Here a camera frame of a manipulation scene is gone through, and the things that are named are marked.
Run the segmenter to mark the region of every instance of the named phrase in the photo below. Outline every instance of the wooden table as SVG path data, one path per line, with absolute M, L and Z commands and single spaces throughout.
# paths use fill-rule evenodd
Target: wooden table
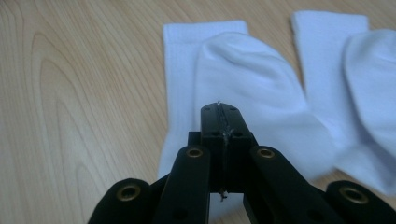
M 300 71 L 290 15 L 301 9 L 396 29 L 393 0 L 1 0 L 0 223 L 84 223 L 115 182 L 156 180 L 167 128 L 163 24 L 244 20 Z M 241 209 L 218 223 L 248 219 Z

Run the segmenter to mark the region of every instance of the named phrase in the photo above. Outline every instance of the metal pin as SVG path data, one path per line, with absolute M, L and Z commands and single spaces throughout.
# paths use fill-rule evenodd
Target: metal pin
M 257 155 L 265 159 L 272 159 L 275 156 L 275 152 L 267 148 L 260 148 L 257 150 Z
M 122 186 L 122 188 L 117 191 L 117 198 L 122 202 L 129 202 L 137 196 L 139 196 L 141 188 L 136 184 L 128 184 Z
M 369 202 L 369 198 L 357 189 L 353 189 L 350 187 L 341 187 L 340 193 L 341 195 L 343 195 L 344 198 L 353 203 L 366 204 Z
M 204 155 L 204 152 L 199 148 L 192 147 L 189 150 L 187 150 L 187 156 L 191 158 L 198 158 L 201 157 L 202 155 Z

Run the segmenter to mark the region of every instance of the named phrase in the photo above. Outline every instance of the sock cuff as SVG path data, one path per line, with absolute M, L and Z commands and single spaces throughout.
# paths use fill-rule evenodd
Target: sock cuff
M 353 36 L 346 46 L 346 80 L 358 116 L 374 140 L 396 159 L 396 31 Z
M 314 39 L 329 35 L 345 36 L 369 29 L 366 16 L 329 11 L 297 11 L 293 13 L 291 23 L 296 35 L 302 35 L 304 38 L 312 36 Z
M 169 23 L 163 26 L 165 44 L 196 43 L 224 32 L 248 33 L 244 21 L 212 21 L 198 23 Z

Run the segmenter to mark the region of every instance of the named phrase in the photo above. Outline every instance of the white fabric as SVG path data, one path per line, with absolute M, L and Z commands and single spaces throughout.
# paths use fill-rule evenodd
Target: white fabric
M 259 144 L 280 150 L 305 178 L 332 169 L 336 147 L 276 50 L 249 35 L 218 35 L 201 47 L 195 75 L 195 128 L 201 107 L 220 101 L 239 108 Z
M 346 150 L 367 140 L 356 116 L 343 73 L 347 40 L 368 30 L 361 15 L 298 11 L 291 17 L 306 99 L 328 128 L 338 147 Z
M 346 155 L 346 172 L 386 194 L 396 194 L 396 32 L 353 36 L 345 52 L 345 72 L 358 116 L 379 146 Z
M 365 38 L 363 41 L 363 36 L 367 36 L 368 21 L 361 15 L 300 11 L 294 13 L 291 20 L 308 103 L 332 134 L 337 147 L 343 151 L 334 165 L 383 193 L 395 194 L 396 160 L 391 156 L 394 149 L 386 151 L 379 145 L 375 134 L 380 131 L 373 131 L 373 127 L 364 121 L 364 117 L 370 117 L 372 124 L 379 124 L 379 117 L 384 113 L 386 115 L 382 118 L 389 121 L 388 127 L 394 123 L 395 119 L 391 120 L 394 113 L 391 111 L 395 106 L 389 103 L 395 99 L 392 95 L 396 92 L 392 90 L 394 79 L 390 78 L 394 70 L 390 69 L 389 64 L 387 68 L 379 66 L 380 59 L 385 58 L 382 63 L 387 59 L 394 60 L 394 51 L 393 55 L 391 51 L 381 52 L 389 48 L 392 41 L 370 47 L 375 45 L 369 43 L 375 38 Z M 381 77 L 381 83 L 388 82 L 388 87 L 382 91 L 371 86 L 371 78 L 381 69 L 388 71 Z M 380 111 L 378 109 L 381 107 L 372 105 L 379 96 L 385 98 L 378 102 L 380 105 L 388 101 L 385 105 L 387 110 Z M 385 133 L 379 135 L 383 134 L 381 136 L 387 138 L 385 142 L 391 147 L 391 133 L 389 130 Z
M 167 175 L 177 152 L 187 145 L 193 129 L 193 79 L 198 50 L 208 38 L 224 32 L 248 33 L 244 21 L 173 23 L 163 27 L 168 104 L 168 134 L 163 144 L 158 177 Z
M 394 69 L 394 51 L 381 44 L 360 51 L 360 45 L 373 41 L 357 35 L 368 30 L 364 16 L 300 11 L 291 20 L 305 95 L 289 64 L 276 50 L 248 36 L 243 21 L 163 27 L 169 129 L 159 177 L 170 172 L 188 132 L 199 131 L 201 107 L 220 101 L 239 108 L 259 144 L 280 150 L 305 178 L 326 174 L 335 165 L 382 192 L 396 193 L 391 148 L 395 135 L 388 133 L 396 125 L 391 119 L 396 98 L 381 91 L 396 92 L 395 72 L 389 70 Z M 351 40 L 346 53 L 351 95 L 343 54 L 355 35 L 359 37 Z M 394 47 L 392 38 L 388 44 Z M 372 92 L 374 80 L 381 87 Z M 241 202 L 239 194 L 223 203 L 212 194 L 210 221 Z

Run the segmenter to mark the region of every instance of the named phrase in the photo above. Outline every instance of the folded sock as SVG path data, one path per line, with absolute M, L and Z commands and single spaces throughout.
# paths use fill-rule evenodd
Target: folded sock
M 330 172 L 336 150 L 309 112 L 303 90 L 279 53 L 249 35 L 225 33 L 207 40 L 195 66 L 195 125 L 202 106 L 223 102 L 237 107 L 260 145 L 280 150 L 305 177 Z M 242 205 L 240 194 L 211 198 L 211 220 Z
M 224 32 L 248 33 L 244 21 L 172 23 L 163 27 L 168 104 L 168 134 L 163 144 L 158 177 L 167 175 L 177 152 L 187 145 L 193 128 L 193 77 L 198 50 L 208 38 Z
M 346 46 L 345 69 L 364 127 L 396 157 L 396 31 L 353 36 Z
M 295 44 L 304 73 L 305 94 L 312 112 L 343 149 L 366 141 L 343 73 L 347 40 L 368 30 L 361 15 L 298 11 L 291 17 Z
M 361 15 L 300 11 L 293 14 L 291 21 L 304 72 L 307 101 L 313 113 L 331 133 L 337 147 L 342 150 L 335 167 L 383 193 L 394 194 L 396 160 L 375 141 L 375 135 L 370 132 L 371 128 L 361 122 L 360 107 L 368 107 L 372 101 L 368 101 L 369 98 L 365 96 L 372 92 L 363 90 L 365 87 L 360 84 L 362 78 L 356 77 L 359 73 L 355 71 L 366 69 L 370 72 L 377 67 L 374 68 L 373 62 L 369 62 L 371 60 L 362 60 L 359 55 L 362 53 L 359 50 L 367 50 L 364 47 L 367 43 L 357 41 L 353 45 L 352 39 L 368 31 L 367 18 Z M 351 48 L 356 52 L 348 54 L 349 39 L 354 46 Z M 347 61 L 353 61 L 353 58 L 357 59 L 355 63 Z M 363 63 L 364 68 L 357 69 Z M 346 78 L 348 70 L 353 71 L 348 75 L 350 86 Z
M 377 144 L 355 149 L 340 163 L 349 174 L 395 195 L 396 32 L 379 30 L 351 37 L 344 59 L 358 116 Z

